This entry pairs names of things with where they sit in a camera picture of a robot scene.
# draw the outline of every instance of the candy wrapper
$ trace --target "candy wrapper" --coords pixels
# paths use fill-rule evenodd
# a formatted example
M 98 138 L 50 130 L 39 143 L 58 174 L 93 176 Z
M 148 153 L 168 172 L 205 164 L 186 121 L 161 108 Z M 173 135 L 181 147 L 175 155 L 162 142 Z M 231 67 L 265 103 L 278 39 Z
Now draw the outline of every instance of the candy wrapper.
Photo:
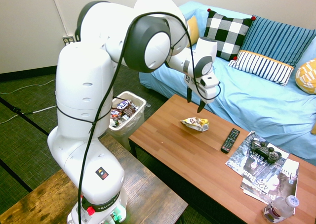
M 181 123 L 183 123 L 185 126 L 198 130 L 200 132 L 204 132 L 208 130 L 208 119 L 200 119 L 198 117 L 195 118 L 187 118 L 184 120 L 181 120 Z
M 111 109 L 111 119 L 120 119 L 122 116 L 122 111 L 119 109 Z
M 124 100 L 123 102 L 121 102 L 121 103 L 119 103 L 119 104 L 117 104 L 117 108 L 118 109 L 125 109 L 128 105 L 129 105 L 129 103 L 130 103 L 131 101 L 130 100 Z

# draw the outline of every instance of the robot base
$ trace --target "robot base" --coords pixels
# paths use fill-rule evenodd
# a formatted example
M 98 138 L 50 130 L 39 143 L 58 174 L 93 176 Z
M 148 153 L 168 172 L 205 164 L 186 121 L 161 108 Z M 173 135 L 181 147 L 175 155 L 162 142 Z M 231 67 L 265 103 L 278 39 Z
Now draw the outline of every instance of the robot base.
M 124 188 L 120 190 L 120 194 L 116 202 L 108 209 L 102 212 L 96 212 L 89 215 L 88 212 L 81 207 L 81 224 L 115 224 L 112 214 L 119 217 L 119 222 L 123 222 L 126 218 L 127 193 Z M 73 207 L 67 218 L 67 224 L 79 224 L 78 220 L 78 202 Z

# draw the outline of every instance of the magazine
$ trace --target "magazine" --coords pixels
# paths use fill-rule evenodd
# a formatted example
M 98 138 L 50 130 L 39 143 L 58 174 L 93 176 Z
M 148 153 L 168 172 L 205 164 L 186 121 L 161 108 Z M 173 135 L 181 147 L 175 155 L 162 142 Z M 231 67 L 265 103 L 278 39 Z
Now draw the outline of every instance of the magazine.
M 249 196 L 269 204 L 278 197 L 296 196 L 298 174 L 299 162 L 287 159 L 280 173 L 269 180 L 272 183 L 272 188 L 268 193 L 263 192 L 246 179 L 242 179 L 240 187 Z
M 250 149 L 254 138 L 259 139 L 260 142 L 265 142 L 268 144 L 268 147 L 273 147 L 275 151 L 281 153 L 282 157 L 273 163 L 269 163 L 266 158 Z M 268 181 L 280 173 L 288 156 L 289 153 L 268 143 L 255 132 L 251 132 L 226 162 L 226 165 L 243 176 L 253 186 L 268 193 L 273 186 Z

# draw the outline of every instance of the bottle cap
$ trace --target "bottle cap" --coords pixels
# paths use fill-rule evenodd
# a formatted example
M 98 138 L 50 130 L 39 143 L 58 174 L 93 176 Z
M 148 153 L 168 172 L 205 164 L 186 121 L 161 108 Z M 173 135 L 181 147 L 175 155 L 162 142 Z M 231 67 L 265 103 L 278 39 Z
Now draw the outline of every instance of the bottle cap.
M 286 198 L 286 203 L 292 207 L 295 208 L 300 204 L 300 201 L 295 197 L 294 195 L 290 195 Z

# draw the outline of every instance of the snack bag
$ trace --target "snack bag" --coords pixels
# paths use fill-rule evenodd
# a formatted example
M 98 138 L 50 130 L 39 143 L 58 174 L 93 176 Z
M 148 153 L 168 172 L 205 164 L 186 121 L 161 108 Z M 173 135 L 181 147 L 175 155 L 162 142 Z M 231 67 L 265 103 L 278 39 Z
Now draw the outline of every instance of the snack bag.
M 122 112 L 119 109 L 111 109 L 111 119 L 120 119 Z
M 130 100 L 124 100 L 123 102 L 117 104 L 117 108 L 120 109 L 120 110 L 123 110 L 125 109 L 129 104 L 131 103 Z
M 181 123 L 186 125 L 187 127 L 191 129 L 198 130 L 200 132 L 204 132 L 208 130 L 208 119 L 200 119 L 198 117 L 195 118 L 187 118 L 184 120 L 181 120 Z
M 132 115 L 138 110 L 138 107 L 136 105 L 128 104 L 125 109 L 123 110 L 124 114 L 127 114 L 128 117 L 132 117 Z

